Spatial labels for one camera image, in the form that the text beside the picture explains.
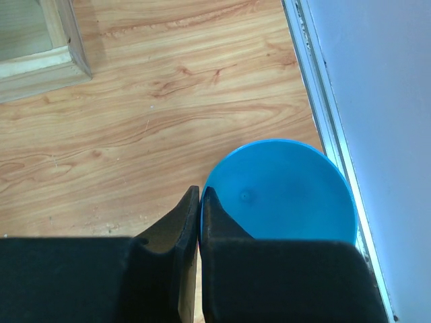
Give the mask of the blue wine glass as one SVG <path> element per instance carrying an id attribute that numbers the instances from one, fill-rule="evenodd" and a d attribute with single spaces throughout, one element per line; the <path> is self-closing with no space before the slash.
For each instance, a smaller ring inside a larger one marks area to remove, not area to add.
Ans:
<path id="1" fill-rule="evenodd" d="M 358 211 L 347 180 L 305 143 L 265 139 L 243 145 L 214 167 L 205 187 L 253 238 L 356 243 Z"/>

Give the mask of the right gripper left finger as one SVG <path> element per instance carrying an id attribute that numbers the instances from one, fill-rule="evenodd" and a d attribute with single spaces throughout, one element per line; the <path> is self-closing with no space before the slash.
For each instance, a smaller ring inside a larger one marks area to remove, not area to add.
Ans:
<path id="1" fill-rule="evenodd" d="M 192 322 L 199 188 L 134 237 L 3 238 L 2 322 Z"/>

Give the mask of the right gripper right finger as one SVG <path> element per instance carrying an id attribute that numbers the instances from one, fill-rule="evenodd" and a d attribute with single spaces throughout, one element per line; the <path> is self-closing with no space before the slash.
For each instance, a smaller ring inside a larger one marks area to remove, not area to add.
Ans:
<path id="1" fill-rule="evenodd" d="M 386 322 L 366 261 L 351 244 L 258 240 L 202 198 L 202 304 L 207 322 Z"/>

